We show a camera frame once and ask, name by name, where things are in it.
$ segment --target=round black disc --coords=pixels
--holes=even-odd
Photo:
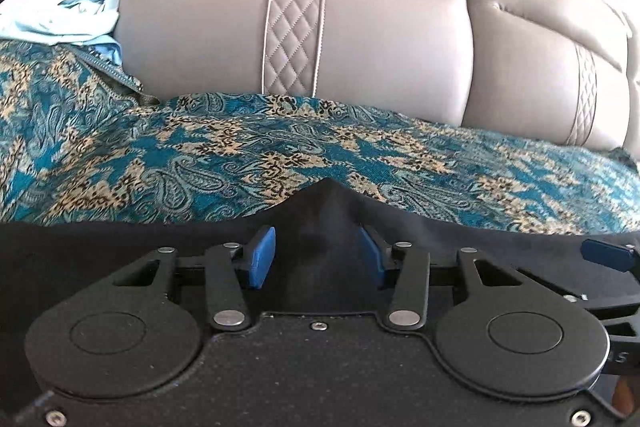
[[[170,301],[136,300],[84,310],[76,301],[45,313],[25,340],[33,372],[47,385],[90,398],[132,396],[171,380],[197,354],[200,329]]]
[[[478,386],[515,398],[591,385],[609,337],[589,312],[551,292],[490,288],[451,309],[436,328],[440,354]]]

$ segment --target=light blue cloth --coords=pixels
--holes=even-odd
[[[0,38],[90,46],[122,64],[122,49],[110,36],[120,0],[5,0],[0,4]]]

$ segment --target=silver screw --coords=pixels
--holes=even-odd
[[[574,427],[587,427],[591,423],[589,411],[577,411],[571,416],[571,425]]]
[[[410,310],[398,310],[389,315],[389,322],[396,326],[415,326],[420,322],[420,315]]]
[[[49,411],[44,419],[51,427],[65,427],[66,425],[66,416],[60,411]]]
[[[213,320],[220,326],[239,326],[244,322],[244,314],[238,310],[222,310],[213,316]]]
[[[311,329],[314,331],[326,331],[329,328],[329,324],[326,322],[314,322],[311,324]]]

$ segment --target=leather upholstery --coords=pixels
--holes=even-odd
[[[375,105],[640,156],[640,40],[600,0],[122,0],[150,94]]]

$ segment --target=teal paisley fabric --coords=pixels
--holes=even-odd
[[[634,165],[581,148],[309,98],[150,102],[93,55],[0,41],[0,220],[218,221],[330,177],[474,227],[640,229]]]

